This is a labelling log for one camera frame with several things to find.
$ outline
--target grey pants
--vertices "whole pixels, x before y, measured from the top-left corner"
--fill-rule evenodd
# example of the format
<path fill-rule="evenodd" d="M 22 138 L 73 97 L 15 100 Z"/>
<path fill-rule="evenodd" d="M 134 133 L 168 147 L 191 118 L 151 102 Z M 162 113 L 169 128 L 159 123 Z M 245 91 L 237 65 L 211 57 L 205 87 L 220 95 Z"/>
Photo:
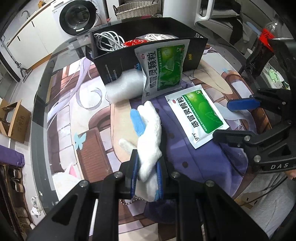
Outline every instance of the grey pants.
<path fill-rule="evenodd" d="M 243 193 L 268 192 L 281 182 L 284 173 L 259 174 Z M 295 204 L 296 181 L 285 180 L 275 190 L 262 197 L 250 210 L 250 217 L 271 237 Z"/>

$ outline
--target slipper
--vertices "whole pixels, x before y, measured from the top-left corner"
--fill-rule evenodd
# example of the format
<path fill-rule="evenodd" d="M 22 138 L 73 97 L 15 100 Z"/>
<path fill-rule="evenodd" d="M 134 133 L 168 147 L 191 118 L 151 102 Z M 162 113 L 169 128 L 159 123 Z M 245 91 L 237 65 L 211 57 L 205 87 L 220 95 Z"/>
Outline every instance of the slipper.
<path fill-rule="evenodd" d="M 18 183 L 17 180 L 10 180 L 11 187 L 17 192 L 24 192 L 24 187 L 22 184 Z"/>
<path fill-rule="evenodd" d="M 31 223 L 31 224 L 30 224 L 30 227 L 31 227 L 31 229 L 34 229 L 34 228 L 36 228 L 36 225 L 33 224 L 33 223 Z"/>
<path fill-rule="evenodd" d="M 32 197 L 31 198 L 31 203 L 33 204 L 33 207 L 38 208 L 37 197 Z"/>
<path fill-rule="evenodd" d="M 28 217 L 27 211 L 23 207 L 16 207 L 15 212 L 18 217 Z"/>
<path fill-rule="evenodd" d="M 32 210 L 30 211 L 30 213 L 32 214 L 34 214 L 33 216 L 40 216 L 41 215 L 41 212 L 37 209 L 37 208 L 35 208 L 35 207 L 32 207 Z"/>
<path fill-rule="evenodd" d="M 13 167 L 10 167 L 8 169 L 8 175 L 12 178 L 12 179 L 21 179 L 22 178 L 22 171 L 19 169 L 15 169 Z"/>
<path fill-rule="evenodd" d="M 24 218 L 24 217 L 19 217 L 20 223 L 23 223 L 25 225 L 30 225 L 31 222 L 28 218 Z"/>

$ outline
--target black box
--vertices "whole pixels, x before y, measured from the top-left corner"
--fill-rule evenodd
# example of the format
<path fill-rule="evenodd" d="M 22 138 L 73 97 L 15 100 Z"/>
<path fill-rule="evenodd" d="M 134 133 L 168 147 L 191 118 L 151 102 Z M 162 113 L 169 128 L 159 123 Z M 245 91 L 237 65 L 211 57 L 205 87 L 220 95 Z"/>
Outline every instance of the black box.
<path fill-rule="evenodd" d="M 135 39 L 139 36 L 153 34 L 169 34 L 180 39 L 189 39 L 189 47 L 183 64 L 183 71 L 196 69 L 205 49 L 207 38 L 187 25 L 173 18 L 145 18 L 129 19 L 126 22 L 101 26 L 91 33 L 91 47 L 93 62 L 104 82 L 108 84 L 120 77 L 121 73 L 128 69 L 139 69 L 141 66 L 135 55 L 134 49 L 142 45 L 153 44 L 156 42 L 166 42 L 177 39 L 166 39 L 160 41 L 148 42 L 140 45 L 125 47 L 113 52 L 106 53 L 96 46 L 94 34 L 104 31 L 114 31 L 122 36 L 125 41 Z"/>

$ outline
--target bottle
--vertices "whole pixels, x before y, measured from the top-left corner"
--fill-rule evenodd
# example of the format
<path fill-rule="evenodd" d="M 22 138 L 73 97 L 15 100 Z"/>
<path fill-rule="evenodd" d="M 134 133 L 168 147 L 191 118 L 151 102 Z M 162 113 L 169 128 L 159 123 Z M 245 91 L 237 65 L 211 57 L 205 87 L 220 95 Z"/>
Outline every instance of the bottle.
<path fill-rule="evenodd" d="M 274 56 L 272 47 L 268 43 L 268 39 L 282 37 L 283 22 L 278 15 L 275 15 L 274 20 L 268 23 L 262 30 L 262 33 L 257 41 L 257 45 L 253 53 L 247 58 L 245 71 L 249 72 L 254 78 L 260 75 L 264 66 Z"/>

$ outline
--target wicker basket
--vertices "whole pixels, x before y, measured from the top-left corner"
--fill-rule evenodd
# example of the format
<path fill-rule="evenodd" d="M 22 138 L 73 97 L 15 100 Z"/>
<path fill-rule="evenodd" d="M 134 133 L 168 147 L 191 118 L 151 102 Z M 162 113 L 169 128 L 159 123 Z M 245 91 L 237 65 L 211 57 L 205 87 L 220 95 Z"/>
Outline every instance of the wicker basket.
<path fill-rule="evenodd" d="M 116 8 L 113 5 L 115 15 L 118 20 L 125 18 L 134 18 L 146 15 L 153 15 L 157 13 L 158 0 L 152 2 L 130 2 L 120 5 Z"/>

